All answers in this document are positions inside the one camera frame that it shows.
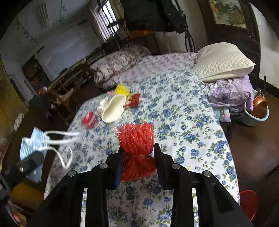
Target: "cream pillow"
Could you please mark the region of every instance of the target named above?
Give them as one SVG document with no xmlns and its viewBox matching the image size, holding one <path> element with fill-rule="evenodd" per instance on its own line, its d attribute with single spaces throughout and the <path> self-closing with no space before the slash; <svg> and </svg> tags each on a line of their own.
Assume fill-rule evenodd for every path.
<svg viewBox="0 0 279 227">
<path fill-rule="evenodd" d="M 201 48 L 192 71 L 205 83 L 218 79 L 241 77 L 253 71 L 255 63 L 236 45 L 214 43 Z"/>
</svg>

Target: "blue floral bed sheet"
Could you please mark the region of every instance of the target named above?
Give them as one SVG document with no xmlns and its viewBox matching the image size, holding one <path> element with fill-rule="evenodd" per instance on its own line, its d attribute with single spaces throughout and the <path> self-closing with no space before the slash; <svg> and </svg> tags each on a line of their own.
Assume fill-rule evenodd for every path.
<svg viewBox="0 0 279 227">
<path fill-rule="evenodd" d="M 162 152 L 173 157 L 193 172 L 210 170 L 239 203 L 239 189 L 233 158 L 219 121 L 202 92 L 199 79 L 185 70 L 168 73 L 139 82 L 128 88 L 141 93 L 139 106 L 124 111 L 114 122 L 117 127 L 126 123 L 154 124 L 155 142 Z M 81 119 L 89 111 L 96 111 L 106 94 L 85 102 L 77 112 L 68 131 L 84 132 L 79 141 L 69 144 L 73 162 L 69 169 L 62 168 L 56 156 L 47 180 L 45 197 L 71 169 L 90 171 L 104 162 L 108 155 L 118 151 L 113 123 L 100 121 L 95 129 L 86 130 Z M 60 146 L 64 159 L 70 154 Z M 85 226 L 86 193 L 81 207 L 81 226 Z M 116 191 L 107 191 L 107 211 L 110 226 L 170 226 L 173 191 L 163 191 L 154 172 L 136 182 L 121 182 Z M 196 194 L 193 190 L 194 222 L 198 226 Z"/>
</svg>

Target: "blue face mask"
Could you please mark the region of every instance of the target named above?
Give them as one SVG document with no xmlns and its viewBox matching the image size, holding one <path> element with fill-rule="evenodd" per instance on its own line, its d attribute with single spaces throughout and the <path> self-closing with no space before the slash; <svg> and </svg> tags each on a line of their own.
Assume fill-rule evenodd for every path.
<svg viewBox="0 0 279 227">
<path fill-rule="evenodd" d="M 70 139 L 62 139 L 62 140 L 51 140 L 47 134 L 60 134 L 60 135 L 67 135 L 67 136 L 74 136 L 74 138 Z M 79 132 L 60 132 L 60 131 L 47 131 L 43 132 L 38 128 L 34 127 L 34 130 L 31 134 L 30 138 L 22 138 L 21 141 L 21 148 L 20 148 L 20 160 L 25 159 L 29 155 L 31 155 L 35 151 L 40 151 L 43 153 L 44 157 L 47 154 L 47 150 L 55 151 L 62 163 L 62 166 L 65 169 L 70 167 L 70 164 L 73 160 L 73 152 L 71 148 L 69 148 L 71 152 L 71 157 L 67 164 L 64 163 L 60 153 L 54 148 L 49 146 L 50 144 L 61 145 L 61 144 L 68 144 L 70 142 L 75 141 L 79 138 L 81 134 Z M 43 165 L 37 167 L 32 173 L 30 173 L 27 178 L 34 182 L 42 181 L 42 169 Z"/>
</svg>

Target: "silver bolt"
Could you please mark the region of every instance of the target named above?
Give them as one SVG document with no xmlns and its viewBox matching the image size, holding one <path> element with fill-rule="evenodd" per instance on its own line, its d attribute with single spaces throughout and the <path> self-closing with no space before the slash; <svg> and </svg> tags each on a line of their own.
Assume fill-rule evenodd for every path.
<svg viewBox="0 0 279 227">
<path fill-rule="evenodd" d="M 206 177 L 210 177 L 210 176 L 211 176 L 211 172 L 210 172 L 210 171 L 204 171 L 203 174 L 204 174 Z"/>
<path fill-rule="evenodd" d="M 101 169 L 106 169 L 108 167 L 107 163 L 101 163 L 100 168 Z"/>
<path fill-rule="evenodd" d="M 174 163 L 174 164 L 172 164 L 172 168 L 173 168 L 173 169 L 179 169 L 179 168 L 180 168 L 180 165 L 177 164 L 177 163 Z"/>
<path fill-rule="evenodd" d="M 73 177 L 74 175 L 76 175 L 76 172 L 74 170 L 68 172 L 69 177 Z"/>
</svg>

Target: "pillow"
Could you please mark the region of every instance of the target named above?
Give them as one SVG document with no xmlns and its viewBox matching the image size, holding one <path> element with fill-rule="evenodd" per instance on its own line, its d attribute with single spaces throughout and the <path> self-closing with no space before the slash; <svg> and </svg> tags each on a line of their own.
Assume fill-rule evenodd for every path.
<svg viewBox="0 0 279 227">
<path fill-rule="evenodd" d="M 203 82 L 209 83 L 245 76 L 253 71 L 254 65 L 236 45 L 219 42 L 199 50 L 192 71 Z"/>
<path fill-rule="evenodd" d="M 147 48 L 133 45 L 104 56 L 90 66 L 96 85 L 101 87 L 104 82 L 133 67 L 147 55 L 150 55 Z"/>
</svg>

